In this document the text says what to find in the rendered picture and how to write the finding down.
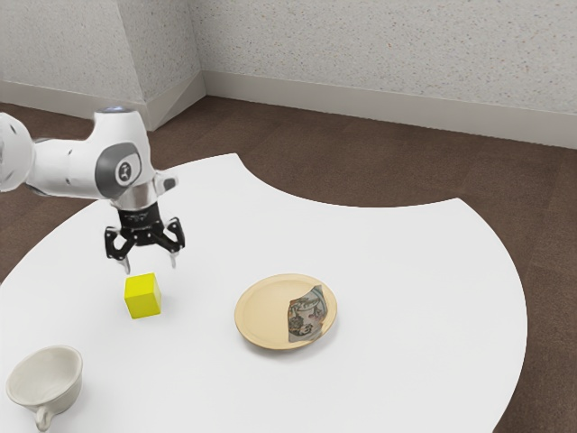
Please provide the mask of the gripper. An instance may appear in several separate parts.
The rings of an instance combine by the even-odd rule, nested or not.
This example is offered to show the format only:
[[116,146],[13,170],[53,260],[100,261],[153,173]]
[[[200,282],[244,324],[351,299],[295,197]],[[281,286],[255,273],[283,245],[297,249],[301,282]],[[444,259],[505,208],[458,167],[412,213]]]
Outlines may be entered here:
[[[177,266],[177,257],[185,248],[186,239],[180,220],[173,217],[162,222],[157,203],[139,210],[118,210],[121,228],[108,226],[105,229],[105,252],[124,267],[126,274],[131,272],[128,254],[136,246],[157,244],[169,253],[171,266]],[[116,245],[121,237],[124,243]]]

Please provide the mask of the tan round plate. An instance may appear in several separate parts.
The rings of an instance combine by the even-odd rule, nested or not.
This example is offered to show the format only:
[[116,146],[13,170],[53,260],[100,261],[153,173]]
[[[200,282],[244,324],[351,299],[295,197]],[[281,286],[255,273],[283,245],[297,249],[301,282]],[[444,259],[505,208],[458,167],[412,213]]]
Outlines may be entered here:
[[234,321],[250,343],[270,350],[310,345],[333,325],[337,301],[319,279],[300,273],[272,275],[239,298]]

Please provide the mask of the yellow cube block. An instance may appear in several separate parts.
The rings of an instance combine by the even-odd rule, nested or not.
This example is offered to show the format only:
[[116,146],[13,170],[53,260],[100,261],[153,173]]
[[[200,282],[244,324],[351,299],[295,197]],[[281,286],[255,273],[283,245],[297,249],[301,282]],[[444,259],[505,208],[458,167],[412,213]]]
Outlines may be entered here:
[[153,272],[130,276],[124,284],[124,301],[132,319],[161,313],[162,296]]

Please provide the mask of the white ceramic cup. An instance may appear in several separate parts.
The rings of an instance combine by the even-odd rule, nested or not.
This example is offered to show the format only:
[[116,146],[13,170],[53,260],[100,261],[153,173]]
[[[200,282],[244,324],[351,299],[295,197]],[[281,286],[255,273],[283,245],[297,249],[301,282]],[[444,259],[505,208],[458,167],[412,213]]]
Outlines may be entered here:
[[71,346],[44,347],[15,366],[6,380],[6,394],[33,413],[39,433],[48,433],[53,418],[77,401],[83,366],[80,352]]

